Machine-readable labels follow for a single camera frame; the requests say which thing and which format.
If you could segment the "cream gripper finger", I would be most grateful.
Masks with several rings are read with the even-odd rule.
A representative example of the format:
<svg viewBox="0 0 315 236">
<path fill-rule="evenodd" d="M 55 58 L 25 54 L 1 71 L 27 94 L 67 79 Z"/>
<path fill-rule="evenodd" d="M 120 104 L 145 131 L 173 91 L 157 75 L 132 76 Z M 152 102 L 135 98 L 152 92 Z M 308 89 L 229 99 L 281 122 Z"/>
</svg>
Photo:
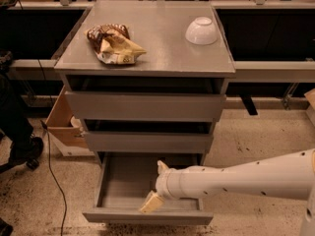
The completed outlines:
<svg viewBox="0 0 315 236">
<path fill-rule="evenodd" d="M 150 191 L 139 208 L 141 213 L 151 213 L 164 204 L 164 198 L 155 191 Z"/>
</svg>

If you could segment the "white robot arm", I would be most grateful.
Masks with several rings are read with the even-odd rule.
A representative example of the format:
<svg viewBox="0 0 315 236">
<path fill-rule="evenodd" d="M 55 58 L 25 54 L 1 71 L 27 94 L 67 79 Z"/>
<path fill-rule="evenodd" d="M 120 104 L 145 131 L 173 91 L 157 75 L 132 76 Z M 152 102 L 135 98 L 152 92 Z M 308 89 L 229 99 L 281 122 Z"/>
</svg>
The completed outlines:
<svg viewBox="0 0 315 236">
<path fill-rule="evenodd" d="M 150 213 L 167 200 L 201 199 L 221 192 L 304 200 L 300 236 L 315 236 L 315 149 L 226 168 L 174 169 L 159 161 L 157 172 L 156 188 L 148 193 L 141 213 Z"/>
</svg>

